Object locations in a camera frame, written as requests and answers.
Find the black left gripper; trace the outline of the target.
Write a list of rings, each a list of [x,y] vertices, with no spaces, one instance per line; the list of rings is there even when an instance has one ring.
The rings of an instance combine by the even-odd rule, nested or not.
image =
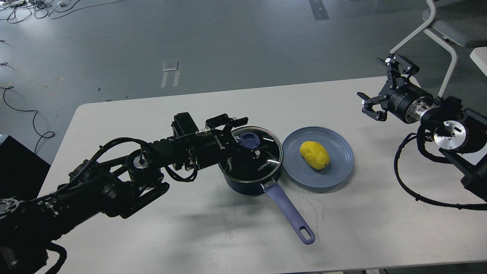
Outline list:
[[[228,114],[221,114],[205,121],[205,126],[211,129],[208,135],[192,134],[182,138],[181,145],[190,150],[199,170],[228,159],[230,172],[251,170],[259,172],[271,158],[268,145],[254,149],[238,145],[230,132],[232,128],[241,127],[247,123],[248,117],[237,119],[229,117]],[[224,129],[216,129],[220,126],[224,126]]]

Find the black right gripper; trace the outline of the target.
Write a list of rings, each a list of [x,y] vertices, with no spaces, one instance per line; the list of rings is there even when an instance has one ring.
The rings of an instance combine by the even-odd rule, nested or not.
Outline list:
[[[433,96],[414,85],[410,77],[419,72],[420,67],[400,54],[390,54],[386,59],[376,58],[386,67],[387,80],[376,97],[369,97],[357,92],[362,99],[362,113],[377,121],[386,121],[387,112],[391,112],[404,123],[412,124],[419,120],[415,110],[419,105],[433,104]],[[388,110],[374,110],[375,105],[386,105]]]

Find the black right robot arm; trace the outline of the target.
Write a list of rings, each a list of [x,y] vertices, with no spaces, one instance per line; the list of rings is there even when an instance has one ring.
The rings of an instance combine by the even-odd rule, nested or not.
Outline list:
[[[387,80],[375,97],[363,92],[362,113],[377,121],[385,121],[390,113],[406,124],[419,123],[416,132],[407,135],[394,157],[394,172],[400,186],[416,201],[433,206],[465,210],[486,210],[486,156],[476,164],[462,157],[486,146],[486,116],[462,106],[461,99],[433,97],[411,82],[420,69],[412,61],[398,54],[376,59],[385,66]],[[436,163],[451,164],[462,174],[463,187],[482,199],[481,204],[451,204],[424,197],[410,189],[401,179],[398,163],[403,148],[413,140],[419,153]]]

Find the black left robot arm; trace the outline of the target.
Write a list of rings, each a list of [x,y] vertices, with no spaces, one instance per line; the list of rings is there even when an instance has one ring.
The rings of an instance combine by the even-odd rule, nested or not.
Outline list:
[[[165,175],[176,182],[193,182],[201,169],[232,156],[250,156],[252,149],[236,141],[233,128],[248,118],[227,114],[207,119],[198,129],[189,113],[172,122],[173,135],[148,143],[113,139],[69,174],[56,191],[21,201],[1,199],[1,273],[34,274],[44,267],[48,251],[59,254],[47,270],[56,274],[67,251],[54,241],[98,213],[126,219],[169,190]]]

